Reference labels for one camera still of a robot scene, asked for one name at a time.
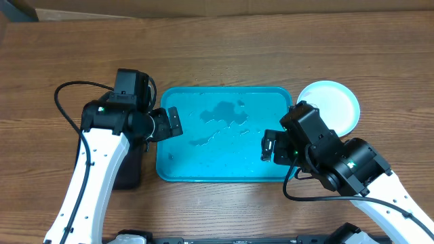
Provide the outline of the light blue rimmed plate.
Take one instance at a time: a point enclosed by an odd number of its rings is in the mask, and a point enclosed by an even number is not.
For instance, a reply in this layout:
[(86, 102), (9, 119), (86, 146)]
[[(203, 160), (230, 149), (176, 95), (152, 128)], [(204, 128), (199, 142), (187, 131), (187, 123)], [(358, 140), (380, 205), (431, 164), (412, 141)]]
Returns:
[(301, 101), (318, 108), (324, 123), (339, 137), (351, 133), (359, 122), (359, 101), (355, 94), (341, 83), (316, 81), (301, 91), (297, 102)]

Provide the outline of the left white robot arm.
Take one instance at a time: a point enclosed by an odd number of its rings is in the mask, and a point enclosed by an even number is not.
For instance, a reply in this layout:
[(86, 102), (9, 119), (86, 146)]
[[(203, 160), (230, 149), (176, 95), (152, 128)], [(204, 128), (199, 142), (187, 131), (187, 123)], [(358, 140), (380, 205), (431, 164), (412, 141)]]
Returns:
[(76, 125), (55, 104), (79, 136), (73, 176), (44, 243), (101, 243), (107, 205), (119, 168), (149, 143), (182, 135), (176, 108), (155, 108), (157, 87), (148, 74), (120, 68), (114, 87), (88, 102)]

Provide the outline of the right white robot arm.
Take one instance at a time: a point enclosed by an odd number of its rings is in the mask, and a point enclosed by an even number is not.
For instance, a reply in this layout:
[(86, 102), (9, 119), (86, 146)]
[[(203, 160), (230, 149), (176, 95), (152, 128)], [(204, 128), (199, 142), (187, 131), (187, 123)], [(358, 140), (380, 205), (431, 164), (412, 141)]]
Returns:
[[(386, 159), (361, 138), (342, 142), (318, 108), (301, 101), (281, 119), (281, 131), (267, 129), (262, 161), (287, 165), (283, 194), (292, 201), (350, 201), (394, 243), (432, 243), (433, 221), (403, 187)], [(299, 172), (316, 179), (332, 196), (288, 194), (290, 177)]]

